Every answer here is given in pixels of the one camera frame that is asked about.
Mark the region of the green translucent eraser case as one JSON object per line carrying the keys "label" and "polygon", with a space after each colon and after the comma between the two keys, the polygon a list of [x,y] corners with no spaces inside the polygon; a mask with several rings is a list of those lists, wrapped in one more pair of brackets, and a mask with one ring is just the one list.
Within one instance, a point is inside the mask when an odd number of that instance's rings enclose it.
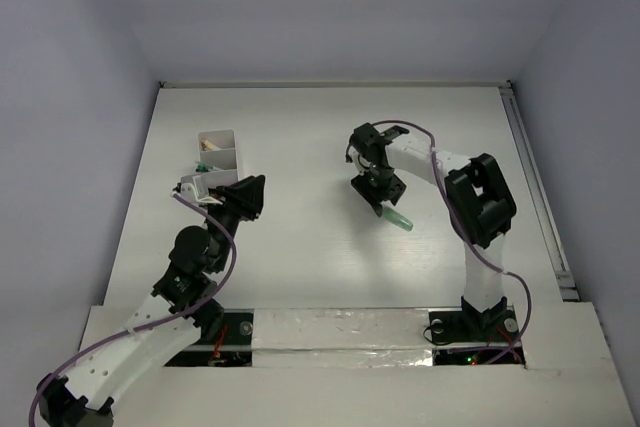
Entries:
{"label": "green translucent eraser case", "polygon": [[382,210],[382,217],[387,222],[406,232],[411,232],[413,230],[413,222],[392,207],[384,206]]}

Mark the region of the white pen yellow tip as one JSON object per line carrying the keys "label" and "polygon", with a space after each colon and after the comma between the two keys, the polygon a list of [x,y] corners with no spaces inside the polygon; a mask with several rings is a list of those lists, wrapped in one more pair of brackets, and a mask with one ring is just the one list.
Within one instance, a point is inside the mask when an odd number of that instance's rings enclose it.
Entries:
{"label": "white pen yellow tip", "polygon": [[208,148],[206,146],[202,145],[202,149],[204,151],[219,151],[220,147],[210,142],[210,146]]}

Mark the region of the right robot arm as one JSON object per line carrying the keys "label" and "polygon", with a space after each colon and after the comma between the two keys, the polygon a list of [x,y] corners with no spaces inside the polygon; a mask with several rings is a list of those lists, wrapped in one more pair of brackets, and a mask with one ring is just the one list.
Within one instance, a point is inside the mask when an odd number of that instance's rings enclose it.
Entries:
{"label": "right robot arm", "polygon": [[398,170],[435,186],[452,228],[464,245],[466,280],[460,326],[470,338],[491,333],[506,313],[502,252],[517,213],[497,160],[455,154],[437,146],[435,135],[415,123],[385,120],[356,127],[345,161],[355,165],[351,186],[380,218],[410,227],[394,207],[406,191]]}

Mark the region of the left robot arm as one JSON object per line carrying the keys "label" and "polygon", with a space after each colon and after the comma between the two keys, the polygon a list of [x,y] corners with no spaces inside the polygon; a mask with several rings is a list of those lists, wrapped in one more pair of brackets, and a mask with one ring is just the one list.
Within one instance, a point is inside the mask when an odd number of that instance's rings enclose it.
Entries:
{"label": "left robot arm", "polygon": [[265,176],[251,175],[212,189],[186,182],[173,189],[202,223],[176,235],[166,271],[119,331],[37,384],[29,425],[42,419],[49,426],[111,426],[115,404],[147,371],[219,335],[224,309],[216,296],[236,267],[238,227],[262,214],[265,185]]}

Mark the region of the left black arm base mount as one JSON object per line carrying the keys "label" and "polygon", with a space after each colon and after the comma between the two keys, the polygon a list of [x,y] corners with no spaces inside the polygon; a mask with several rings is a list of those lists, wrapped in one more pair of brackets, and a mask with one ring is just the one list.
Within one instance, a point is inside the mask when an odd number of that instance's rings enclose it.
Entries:
{"label": "left black arm base mount", "polygon": [[172,357],[166,367],[251,367],[254,311],[230,310],[211,340],[199,340]]}

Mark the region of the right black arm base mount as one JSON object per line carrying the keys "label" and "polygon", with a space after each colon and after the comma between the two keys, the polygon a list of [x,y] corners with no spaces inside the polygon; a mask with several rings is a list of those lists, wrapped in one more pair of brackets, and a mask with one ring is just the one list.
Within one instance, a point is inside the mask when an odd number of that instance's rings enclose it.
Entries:
{"label": "right black arm base mount", "polygon": [[461,310],[430,311],[423,338],[433,347],[434,366],[525,364],[513,310],[485,330],[473,330]]}

